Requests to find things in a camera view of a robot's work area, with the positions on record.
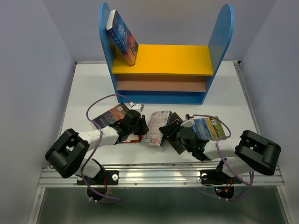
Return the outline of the floral Little Women book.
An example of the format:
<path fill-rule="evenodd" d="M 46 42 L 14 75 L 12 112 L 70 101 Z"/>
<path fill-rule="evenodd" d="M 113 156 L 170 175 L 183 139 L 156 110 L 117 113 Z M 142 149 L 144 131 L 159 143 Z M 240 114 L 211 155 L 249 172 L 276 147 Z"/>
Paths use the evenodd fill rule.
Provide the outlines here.
<path fill-rule="evenodd" d="M 171 111 L 153 112 L 148 123 L 149 131 L 142 137 L 141 144 L 150 147 L 161 147 L 164 137 L 159 128 L 168 125 Z"/>

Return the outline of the blue Jane Eyre book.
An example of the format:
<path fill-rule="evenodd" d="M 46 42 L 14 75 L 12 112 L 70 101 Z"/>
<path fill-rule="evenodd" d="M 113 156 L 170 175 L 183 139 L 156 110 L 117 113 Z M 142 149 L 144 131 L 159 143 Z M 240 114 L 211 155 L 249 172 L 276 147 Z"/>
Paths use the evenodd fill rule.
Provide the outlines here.
<path fill-rule="evenodd" d="M 124 56 L 127 64 L 133 66 L 139 45 L 116 9 L 109 14 L 106 30 Z"/>

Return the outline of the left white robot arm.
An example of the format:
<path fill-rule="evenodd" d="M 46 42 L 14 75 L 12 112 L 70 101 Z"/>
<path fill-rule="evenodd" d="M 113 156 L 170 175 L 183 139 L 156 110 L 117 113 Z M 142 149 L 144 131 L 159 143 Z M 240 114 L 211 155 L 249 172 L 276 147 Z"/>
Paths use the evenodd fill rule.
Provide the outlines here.
<path fill-rule="evenodd" d="M 102 129 L 79 133 L 67 129 L 47 151 L 45 159 L 62 178 L 77 175 L 90 185 L 104 182 L 115 185 L 117 181 L 112 179 L 112 175 L 95 159 L 86 159 L 86 153 L 102 146 L 120 144 L 132 134 L 144 135 L 148 131 L 145 116 L 129 110 L 122 119 Z"/>

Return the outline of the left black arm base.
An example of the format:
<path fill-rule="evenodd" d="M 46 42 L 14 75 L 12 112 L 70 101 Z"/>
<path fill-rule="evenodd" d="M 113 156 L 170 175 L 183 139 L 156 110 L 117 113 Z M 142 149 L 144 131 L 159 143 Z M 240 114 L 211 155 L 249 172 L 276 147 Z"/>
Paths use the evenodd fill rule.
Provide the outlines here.
<path fill-rule="evenodd" d="M 106 171 L 105 168 L 95 159 L 87 162 L 84 159 L 75 176 L 78 177 L 78 182 L 87 186 L 88 200 L 94 203 L 113 204 L 121 200 L 117 197 L 108 196 L 108 185 L 117 185 L 119 179 L 119 171 Z"/>

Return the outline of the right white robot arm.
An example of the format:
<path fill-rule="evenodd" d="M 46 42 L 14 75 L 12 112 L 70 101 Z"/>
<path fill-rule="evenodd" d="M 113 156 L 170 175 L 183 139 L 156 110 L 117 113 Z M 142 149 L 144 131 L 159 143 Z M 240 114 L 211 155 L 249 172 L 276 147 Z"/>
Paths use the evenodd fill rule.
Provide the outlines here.
<path fill-rule="evenodd" d="M 201 172 L 204 185 L 222 185 L 229 181 L 241 183 L 242 174 L 254 171 L 272 176 L 281 153 L 280 145 L 250 130 L 242 133 L 236 146 L 229 139 L 204 140 L 179 121 L 159 130 L 170 143 L 178 144 L 199 161 L 220 159 L 215 169 Z"/>

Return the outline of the blue Animal Farm book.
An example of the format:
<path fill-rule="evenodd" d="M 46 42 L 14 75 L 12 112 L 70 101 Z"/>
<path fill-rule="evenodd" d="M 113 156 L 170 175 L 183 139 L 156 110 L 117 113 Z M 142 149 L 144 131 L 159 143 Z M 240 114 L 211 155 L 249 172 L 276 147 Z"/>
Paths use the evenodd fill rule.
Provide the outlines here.
<path fill-rule="evenodd" d="M 221 122 L 214 118 L 195 119 L 191 129 L 203 140 L 216 141 L 225 137 Z"/>

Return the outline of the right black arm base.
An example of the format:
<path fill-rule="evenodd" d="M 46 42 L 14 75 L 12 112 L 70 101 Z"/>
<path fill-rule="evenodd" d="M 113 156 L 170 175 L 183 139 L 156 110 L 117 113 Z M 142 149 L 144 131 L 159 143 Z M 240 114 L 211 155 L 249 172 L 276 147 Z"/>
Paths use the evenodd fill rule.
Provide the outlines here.
<path fill-rule="evenodd" d="M 199 181 L 204 186 L 214 186 L 215 194 L 220 199 L 231 200 L 235 194 L 234 184 L 241 181 L 236 177 L 229 177 L 223 173 L 224 162 L 220 161 L 215 169 L 204 169 L 200 172 Z"/>

